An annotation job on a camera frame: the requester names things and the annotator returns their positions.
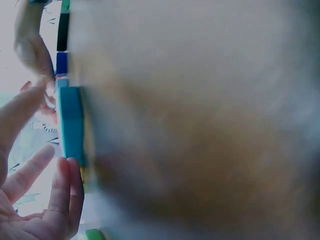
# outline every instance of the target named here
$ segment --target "toy block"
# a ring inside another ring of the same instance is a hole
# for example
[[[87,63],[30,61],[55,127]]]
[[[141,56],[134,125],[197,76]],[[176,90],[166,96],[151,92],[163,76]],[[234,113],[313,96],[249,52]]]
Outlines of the toy block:
[[[68,72],[68,53],[58,51],[56,53],[56,75],[66,75]]]
[[[59,87],[56,98],[62,154],[65,158],[76,158],[80,166],[83,167],[85,165],[83,154],[84,120],[79,89],[74,86]]]
[[[56,45],[56,50],[58,52],[64,52],[67,50],[69,18],[70,18],[70,14],[68,12],[60,14],[57,45]]]
[[[69,79],[68,78],[56,79],[55,92],[57,93],[59,88],[66,88],[68,86],[69,86]]]
[[[85,240],[106,240],[102,232],[98,229],[86,230],[84,236]]]
[[[61,12],[60,13],[68,13],[70,7],[70,0],[62,0],[61,4]]]

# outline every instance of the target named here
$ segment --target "blue block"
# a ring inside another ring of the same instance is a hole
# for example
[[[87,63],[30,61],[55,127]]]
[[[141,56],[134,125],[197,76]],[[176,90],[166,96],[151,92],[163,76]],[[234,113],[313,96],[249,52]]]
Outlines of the blue block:
[[[81,167],[85,165],[83,139],[84,119],[79,89],[59,87],[56,112],[60,118],[60,144],[65,158],[74,157]]]
[[[68,54],[64,51],[56,53],[56,75],[65,75],[68,72]]]

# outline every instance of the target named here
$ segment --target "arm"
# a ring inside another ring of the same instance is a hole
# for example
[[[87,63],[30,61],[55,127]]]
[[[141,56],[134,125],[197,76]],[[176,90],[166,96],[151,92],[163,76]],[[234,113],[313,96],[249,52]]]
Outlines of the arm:
[[[36,75],[53,77],[49,51],[40,36],[40,23],[47,0],[19,0],[14,23],[14,51]]]

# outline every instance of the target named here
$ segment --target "dark green block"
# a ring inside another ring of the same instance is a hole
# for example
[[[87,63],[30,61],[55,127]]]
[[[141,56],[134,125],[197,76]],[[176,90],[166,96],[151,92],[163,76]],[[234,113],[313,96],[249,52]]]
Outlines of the dark green block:
[[[61,13],[58,26],[58,38],[56,50],[58,52],[64,52],[67,50],[68,44],[68,31],[69,31],[69,13]]]

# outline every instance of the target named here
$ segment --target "green block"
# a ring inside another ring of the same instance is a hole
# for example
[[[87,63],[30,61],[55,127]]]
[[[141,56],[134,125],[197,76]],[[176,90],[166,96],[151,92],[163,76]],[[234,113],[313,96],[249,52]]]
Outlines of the green block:
[[[90,229],[85,231],[85,240],[106,240],[98,229]]]
[[[61,13],[69,12],[70,0],[62,0]]]

